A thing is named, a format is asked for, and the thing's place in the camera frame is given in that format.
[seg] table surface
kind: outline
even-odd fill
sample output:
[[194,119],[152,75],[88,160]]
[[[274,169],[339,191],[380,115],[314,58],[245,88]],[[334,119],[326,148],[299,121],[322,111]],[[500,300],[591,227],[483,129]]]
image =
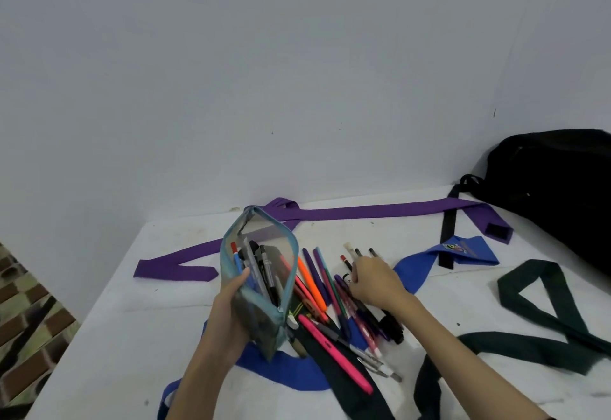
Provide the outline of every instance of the table surface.
[[[302,204],[303,208],[361,206],[436,200],[450,187],[377,194]],[[450,331],[507,331],[557,340],[563,335],[532,324],[502,308],[496,280],[527,259],[561,264],[579,311],[589,330],[611,340],[611,281],[572,254],[531,222],[497,209],[514,228],[509,245],[486,239],[500,260],[495,267],[457,265],[454,270],[433,266],[418,291],[424,305]],[[228,212],[147,223],[83,322],[43,388],[29,420],[153,419],[164,387],[180,378],[195,349],[202,325],[220,286],[209,283],[165,282],[133,278],[139,259],[171,253],[221,238],[239,215]],[[347,270],[339,259],[350,241],[362,251],[375,251],[394,265],[409,254],[439,243],[442,214],[427,216],[303,222],[295,234],[300,247],[319,246],[331,273]],[[456,235],[479,231],[461,211]],[[218,268],[218,254],[188,265]],[[523,291],[540,308],[554,314],[540,280]],[[404,381],[373,375],[395,417],[416,419],[412,395],[424,350],[407,331],[401,345],[381,346],[386,359]],[[282,348],[294,354],[290,346]],[[516,361],[494,354],[481,357],[523,393],[559,419],[602,419],[611,409],[611,362],[597,363],[587,376]],[[466,418],[464,410],[442,381],[442,418]],[[303,393],[234,367],[227,376],[215,419],[346,418],[330,391]]]

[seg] black backpack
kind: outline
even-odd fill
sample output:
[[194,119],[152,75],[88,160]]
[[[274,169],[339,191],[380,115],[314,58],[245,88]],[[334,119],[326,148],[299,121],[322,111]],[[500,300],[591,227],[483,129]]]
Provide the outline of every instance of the black backpack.
[[461,192],[530,219],[611,275],[611,134],[596,129],[514,135],[488,155],[486,178]]

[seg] purple strap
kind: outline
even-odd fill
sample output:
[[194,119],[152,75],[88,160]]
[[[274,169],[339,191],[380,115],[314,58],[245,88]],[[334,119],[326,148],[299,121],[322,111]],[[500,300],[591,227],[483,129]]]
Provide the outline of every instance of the purple strap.
[[[486,237],[502,243],[509,243],[513,233],[509,224],[490,205],[459,198],[330,209],[300,209],[295,201],[276,198],[263,206],[263,209],[273,218],[284,222],[286,227],[291,230],[294,230],[300,221],[423,216],[448,209],[462,209]],[[134,277],[209,282],[219,274],[214,267],[184,266],[181,264],[218,253],[221,249],[221,241],[222,239],[207,241],[154,259],[141,259],[134,272]]]

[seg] transparent pencil case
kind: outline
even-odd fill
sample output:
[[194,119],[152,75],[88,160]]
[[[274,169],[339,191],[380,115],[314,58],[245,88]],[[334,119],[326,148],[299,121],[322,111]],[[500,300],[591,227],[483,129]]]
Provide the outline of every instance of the transparent pencil case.
[[[232,243],[239,249],[237,263]],[[261,245],[267,261],[263,260]],[[298,254],[293,232],[256,206],[244,210],[221,243],[222,282],[250,267],[250,276],[234,296],[232,306],[267,360],[271,360],[286,340],[284,322],[293,293]],[[276,288],[278,306],[272,303],[271,286]]]

